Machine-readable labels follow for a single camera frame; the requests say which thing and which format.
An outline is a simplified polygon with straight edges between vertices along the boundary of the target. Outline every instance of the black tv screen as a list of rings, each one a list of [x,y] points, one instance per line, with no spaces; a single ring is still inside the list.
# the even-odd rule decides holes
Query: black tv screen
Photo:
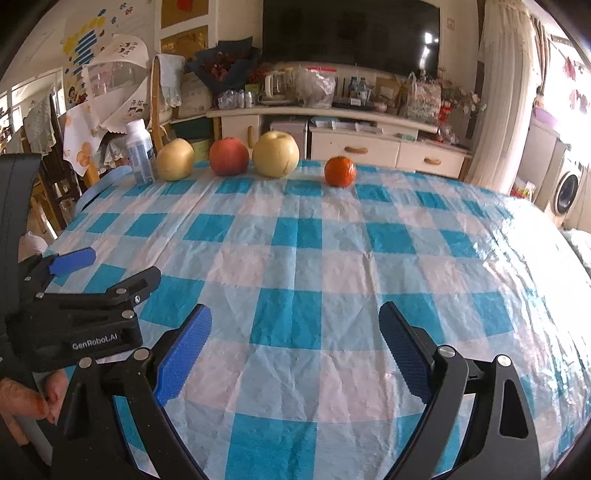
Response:
[[[264,0],[265,61],[437,76],[439,8],[421,0]]]

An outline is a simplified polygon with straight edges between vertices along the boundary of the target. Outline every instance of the human hand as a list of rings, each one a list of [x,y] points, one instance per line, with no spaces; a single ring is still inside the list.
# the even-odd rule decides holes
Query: human hand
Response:
[[[47,399],[39,392],[9,378],[0,381],[0,416],[19,445],[27,445],[29,440],[14,419],[14,415],[35,420],[47,419],[50,423],[55,423],[60,416],[67,387],[68,377],[63,370],[47,377],[44,385]]]

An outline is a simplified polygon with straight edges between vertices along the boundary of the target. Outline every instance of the blue gripper pad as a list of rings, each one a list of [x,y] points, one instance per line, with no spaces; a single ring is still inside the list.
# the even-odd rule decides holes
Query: blue gripper pad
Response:
[[[204,305],[195,308],[183,323],[174,343],[158,366],[154,396],[160,406],[177,398],[212,332],[212,311]]]
[[[91,248],[83,248],[65,255],[56,255],[49,266],[49,273],[63,277],[82,268],[90,267],[96,260],[96,252]]]
[[[432,357],[430,358],[429,352],[422,346],[394,303],[382,305],[378,322],[410,393],[428,404],[433,396],[430,387]]]

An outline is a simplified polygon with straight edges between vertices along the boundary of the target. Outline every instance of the metal screw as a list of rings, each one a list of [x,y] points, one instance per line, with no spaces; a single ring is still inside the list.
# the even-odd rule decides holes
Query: metal screw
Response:
[[[456,355],[456,351],[449,345],[443,345],[439,347],[439,355],[445,358],[452,358]]]
[[[80,368],[88,368],[92,365],[92,358],[89,356],[84,357],[82,360],[78,362],[78,366]]]
[[[138,361],[138,362],[142,362],[144,360],[146,360],[148,357],[150,356],[150,352],[148,349],[146,348],[138,348],[135,352],[134,352],[134,358]]]
[[[511,359],[506,355],[499,355],[496,359],[500,365],[503,367],[510,367],[511,366]]]

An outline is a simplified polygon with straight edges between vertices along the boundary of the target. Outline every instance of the drawer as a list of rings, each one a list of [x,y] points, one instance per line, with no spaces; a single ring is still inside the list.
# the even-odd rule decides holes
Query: drawer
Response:
[[[258,115],[238,115],[222,117],[222,138],[234,137],[248,147],[252,153],[261,130],[261,118]]]
[[[400,145],[396,168],[406,171],[433,173],[456,179],[460,176],[463,163],[464,155],[461,153],[420,143],[403,142]]]
[[[357,133],[312,131],[312,160],[344,155],[356,164],[395,168],[400,142]]]

